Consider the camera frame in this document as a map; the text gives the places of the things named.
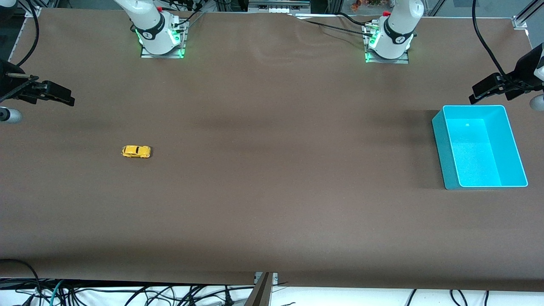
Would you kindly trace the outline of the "yellow beetle toy car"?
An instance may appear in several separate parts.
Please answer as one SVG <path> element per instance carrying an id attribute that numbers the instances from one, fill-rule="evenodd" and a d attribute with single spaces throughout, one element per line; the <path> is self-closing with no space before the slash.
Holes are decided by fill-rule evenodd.
<path id="1" fill-rule="evenodd" d="M 127 158 L 147 159 L 151 157 L 152 148 L 148 146 L 126 145 L 121 150 L 121 155 Z"/>

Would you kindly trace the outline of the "teal plastic bin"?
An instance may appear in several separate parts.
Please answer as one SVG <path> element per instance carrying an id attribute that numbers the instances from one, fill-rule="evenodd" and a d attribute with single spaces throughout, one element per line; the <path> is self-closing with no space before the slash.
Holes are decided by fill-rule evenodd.
<path id="1" fill-rule="evenodd" d="M 447 190 L 528 186 L 504 106 L 443 106 L 432 124 Z"/>

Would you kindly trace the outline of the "brown table cover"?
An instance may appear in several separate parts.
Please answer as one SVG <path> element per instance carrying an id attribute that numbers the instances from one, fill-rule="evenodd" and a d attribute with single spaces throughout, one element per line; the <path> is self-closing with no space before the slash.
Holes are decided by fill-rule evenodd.
<path id="1" fill-rule="evenodd" d="M 0 259 L 43 278 L 544 291 L 544 112 L 507 110 L 529 185 L 446 190 L 432 118 L 493 71 L 469 19 L 423 19 L 409 64 L 290 15 L 208 13 L 143 59 L 117 10 L 49 8 L 8 100 Z M 152 148 L 147 159 L 121 155 Z"/>

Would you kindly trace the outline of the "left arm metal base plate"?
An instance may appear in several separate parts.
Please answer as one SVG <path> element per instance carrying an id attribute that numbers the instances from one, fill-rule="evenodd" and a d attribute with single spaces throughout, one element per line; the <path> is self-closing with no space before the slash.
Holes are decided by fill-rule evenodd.
<path id="1" fill-rule="evenodd" d="M 371 42 L 375 40 L 375 37 L 377 37 L 377 35 L 379 35 L 378 25 L 376 23 L 365 23 L 365 25 L 361 26 L 361 29 L 363 33 L 372 35 L 372 37 L 363 38 L 363 42 L 365 44 L 366 63 L 409 64 L 408 49 L 406 49 L 402 56 L 400 56 L 399 58 L 386 59 L 379 56 L 379 54 L 377 54 L 377 52 L 371 48 Z"/>

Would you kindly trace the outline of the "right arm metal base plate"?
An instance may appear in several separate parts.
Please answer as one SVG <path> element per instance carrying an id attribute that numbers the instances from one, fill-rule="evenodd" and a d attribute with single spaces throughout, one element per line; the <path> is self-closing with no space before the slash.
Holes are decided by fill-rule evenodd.
<path id="1" fill-rule="evenodd" d="M 170 39 L 173 40 L 174 45 L 169 52 L 165 54 L 152 54 L 141 46 L 140 58 L 183 59 L 188 39 L 189 25 L 190 23 L 185 23 L 170 31 L 169 36 Z"/>

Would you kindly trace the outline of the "aluminium frame rail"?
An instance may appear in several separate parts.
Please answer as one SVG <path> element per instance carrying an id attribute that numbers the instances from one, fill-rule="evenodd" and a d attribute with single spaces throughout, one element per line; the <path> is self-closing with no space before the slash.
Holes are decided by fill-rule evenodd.
<path id="1" fill-rule="evenodd" d="M 247 0 L 247 9 L 268 9 L 268 8 L 297 8 L 299 10 L 311 8 L 310 0 Z"/>

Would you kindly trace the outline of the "aluminium profile post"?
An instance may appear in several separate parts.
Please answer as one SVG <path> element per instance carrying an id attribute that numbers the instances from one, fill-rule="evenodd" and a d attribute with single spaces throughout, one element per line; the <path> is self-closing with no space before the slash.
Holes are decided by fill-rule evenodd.
<path id="1" fill-rule="evenodd" d="M 276 272 L 256 272 L 255 286 L 247 298 L 244 306 L 270 306 L 272 289 L 278 285 Z"/>

